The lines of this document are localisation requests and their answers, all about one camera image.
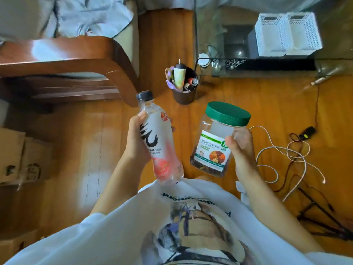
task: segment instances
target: bottle label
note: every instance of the bottle label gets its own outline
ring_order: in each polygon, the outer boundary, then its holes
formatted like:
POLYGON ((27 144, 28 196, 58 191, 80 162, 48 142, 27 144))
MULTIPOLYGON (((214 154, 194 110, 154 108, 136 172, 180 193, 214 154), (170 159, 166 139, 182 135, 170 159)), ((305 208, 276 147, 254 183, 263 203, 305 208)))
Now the bottle label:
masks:
POLYGON ((168 177, 183 173, 181 163, 175 153, 170 119, 165 111, 149 114, 140 125, 140 134, 153 160, 156 177, 168 177))
POLYGON ((224 138, 202 131, 194 160, 212 169, 223 171, 231 152, 224 138))

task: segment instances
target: person's right hand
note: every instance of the person's right hand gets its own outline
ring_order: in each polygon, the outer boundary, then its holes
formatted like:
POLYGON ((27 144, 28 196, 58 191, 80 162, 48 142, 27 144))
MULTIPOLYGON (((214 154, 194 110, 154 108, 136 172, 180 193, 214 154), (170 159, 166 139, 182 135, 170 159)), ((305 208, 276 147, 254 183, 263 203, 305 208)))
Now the person's right hand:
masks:
POLYGON ((255 160, 254 144, 250 130, 246 130, 239 145, 232 136, 225 138, 227 147, 232 151, 236 161, 236 175, 239 180, 259 175, 255 160))

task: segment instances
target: glass table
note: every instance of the glass table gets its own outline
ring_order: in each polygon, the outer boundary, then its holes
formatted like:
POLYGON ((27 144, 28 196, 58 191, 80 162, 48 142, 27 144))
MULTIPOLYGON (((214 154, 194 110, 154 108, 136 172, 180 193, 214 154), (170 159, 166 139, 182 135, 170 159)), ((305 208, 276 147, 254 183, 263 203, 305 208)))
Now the glass table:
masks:
POLYGON ((195 71, 214 77, 350 75, 353 0, 194 0, 195 71), (313 12, 323 48, 308 56, 258 56, 259 13, 313 12))

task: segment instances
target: cardboard box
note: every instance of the cardboard box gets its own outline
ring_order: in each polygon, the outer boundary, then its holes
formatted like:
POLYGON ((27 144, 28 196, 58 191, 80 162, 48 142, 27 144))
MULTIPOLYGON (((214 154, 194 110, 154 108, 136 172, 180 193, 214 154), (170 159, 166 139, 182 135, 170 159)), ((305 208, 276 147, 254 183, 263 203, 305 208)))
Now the cardboard box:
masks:
POLYGON ((22 182, 33 182, 49 178, 50 160, 50 143, 26 137, 19 171, 19 177, 22 182))
POLYGON ((25 134, 0 128, 0 183, 18 178, 25 134))
POLYGON ((0 264, 4 264, 15 254, 35 243, 38 230, 28 232, 6 232, 0 234, 0 264))

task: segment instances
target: white basket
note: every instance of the white basket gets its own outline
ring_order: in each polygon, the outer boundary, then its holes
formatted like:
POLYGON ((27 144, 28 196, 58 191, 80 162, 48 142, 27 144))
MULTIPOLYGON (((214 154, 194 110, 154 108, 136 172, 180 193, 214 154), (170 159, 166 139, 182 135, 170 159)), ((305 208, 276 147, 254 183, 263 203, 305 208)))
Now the white basket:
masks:
POLYGON ((315 15, 312 12, 287 13, 293 38, 293 48, 287 55, 310 55, 322 48, 315 15))
POLYGON ((255 32, 259 56, 284 56, 293 48, 286 14, 259 14, 255 32))

